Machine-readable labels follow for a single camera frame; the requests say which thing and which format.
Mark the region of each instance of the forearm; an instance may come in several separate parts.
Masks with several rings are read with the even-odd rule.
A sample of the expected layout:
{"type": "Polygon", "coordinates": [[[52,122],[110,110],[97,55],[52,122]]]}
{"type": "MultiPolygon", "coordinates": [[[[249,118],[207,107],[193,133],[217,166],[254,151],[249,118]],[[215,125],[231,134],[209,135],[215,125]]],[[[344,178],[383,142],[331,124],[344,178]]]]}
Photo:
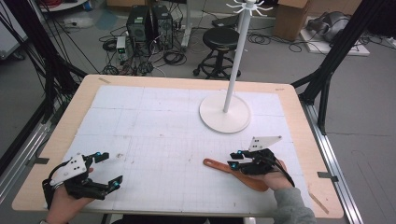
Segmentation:
{"type": "Polygon", "coordinates": [[[275,191],[275,198],[275,224],[317,223],[312,210],[305,207],[299,189],[278,189],[275,191]]]}

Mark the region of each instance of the computer tower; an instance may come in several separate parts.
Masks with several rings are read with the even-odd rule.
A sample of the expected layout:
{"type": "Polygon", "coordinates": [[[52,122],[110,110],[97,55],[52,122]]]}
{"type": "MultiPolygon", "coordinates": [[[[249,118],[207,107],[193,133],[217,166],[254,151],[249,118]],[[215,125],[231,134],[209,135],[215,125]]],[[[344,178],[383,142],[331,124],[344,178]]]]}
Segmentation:
{"type": "Polygon", "coordinates": [[[166,6],[152,7],[154,39],[160,49],[173,48],[173,18],[166,6]]]}
{"type": "Polygon", "coordinates": [[[148,6],[132,6],[126,22],[134,56],[150,55],[150,43],[153,39],[152,23],[148,6]]]}

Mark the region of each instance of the wooden spatula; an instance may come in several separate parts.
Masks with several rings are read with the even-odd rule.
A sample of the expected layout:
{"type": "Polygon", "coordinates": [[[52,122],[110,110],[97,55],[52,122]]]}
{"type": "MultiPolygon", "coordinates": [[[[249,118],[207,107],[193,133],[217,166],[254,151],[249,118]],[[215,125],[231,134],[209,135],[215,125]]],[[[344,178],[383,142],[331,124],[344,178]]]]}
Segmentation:
{"type": "Polygon", "coordinates": [[[268,190],[268,187],[262,181],[257,180],[257,179],[252,179],[252,178],[248,177],[247,175],[242,174],[239,171],[234,171],[227,164],[221,163],[219,161],[214,161],[211,159],[204,159],[204,165],[221,170],[225,173],[234,175],[236,178],[238,178],[240,181],[242,181],[242,183],[244,183],[251,189],[254,189],[257,191],[268,190]]]}

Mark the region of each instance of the human hand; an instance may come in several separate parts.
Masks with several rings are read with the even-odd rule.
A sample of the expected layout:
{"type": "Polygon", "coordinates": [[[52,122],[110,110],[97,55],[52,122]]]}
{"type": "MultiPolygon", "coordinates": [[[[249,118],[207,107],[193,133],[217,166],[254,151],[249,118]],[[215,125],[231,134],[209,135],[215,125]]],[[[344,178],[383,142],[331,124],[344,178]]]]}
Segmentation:
{"type": "Polygon", "coordinates": [[[93,200],[92,198],[76,199],[67,193],[64,185],[61,185],[55,190],[46,221],[49,224],[65,224],[73,219],[85,205],[91,203],[93,200]]]}
{"type": "MultiPolygon", "coordinates": [[[[276,160],[276,162],[280,164],[283,169],[285,169],[285,171],[287,171],[285,162],[281,160],[276,160]]],[[[249,177],[252,179],[261,180],[266,186],[268,186],[268,188],[272,189],[273,191],[277,189],[292,188],[292,184],[276,166],[274,166],[274,171],[266,175],[249,175],[249,177]]]]}

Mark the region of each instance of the electronic equipment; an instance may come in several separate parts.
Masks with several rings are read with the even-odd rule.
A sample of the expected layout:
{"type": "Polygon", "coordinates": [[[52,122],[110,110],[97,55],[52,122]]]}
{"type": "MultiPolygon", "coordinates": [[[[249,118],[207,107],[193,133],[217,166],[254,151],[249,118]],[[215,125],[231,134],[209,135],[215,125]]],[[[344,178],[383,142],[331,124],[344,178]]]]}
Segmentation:
{"type": "Polygon", "coordinates": [[[57,186],[64,184],[69,195],[76,199],[93,198],[104,200],[107,194],[120,188],[122,175],[108,181],[107,184],[93,182],[89,176],[90,167],[93,162],[98,163],[109,158],[107,152],[96,152],[89,156],[77,154],[69,161],[62,162],[49,174],[49,178],[43,180],[42,188],[46,198],[47,207],[50,209],[53,194],[57,186]]]}
{"type": "Polygon", "coordinates": [[[309,20],[306,30],[316,31],[317,35],[322,35],[327,42],[333,43],[335,38],[343,32],[348,22],[349,17],[342,12],[325,12],[320,17],[309,20]]]}
{"type": "Polygon", "coordinates": [[[126,22],[134,56],[149,56],[149,44],[153,39],[152,23],[148,6],[132,6],[126,22]]]}
{"type": "Polygon", "coordinates": [[[160,49],[173,48],[173,18],[166,6],[152,7],[154,38],[160,49]]]}
{"type": "Polygon", "coordinates": [[[227,161],[231,170],[240,171],[244,175],[266,175],[273,172],[275,168],[282,172],[289,182],[294,186],[294,181],[286,172],[281,163],[277,161],[274,153],[269,149],[256,151],[238,150],[230,154],[233,160],[251,159],[251,162],[227,161]]]}
{"type": "Polygon", "coordinates": [[[239,14],[227,18],[217,19],[212,21],[212,25],[215,27],[229,27],[234,28],[238,23],[239,14]]]}
{"type": "Polygon", "coordinates": [[[128,60],[129,50],[126,47],[126,36],[117,37],[117,53],[119,54],[119,59],[122,63],[128,60]]]}

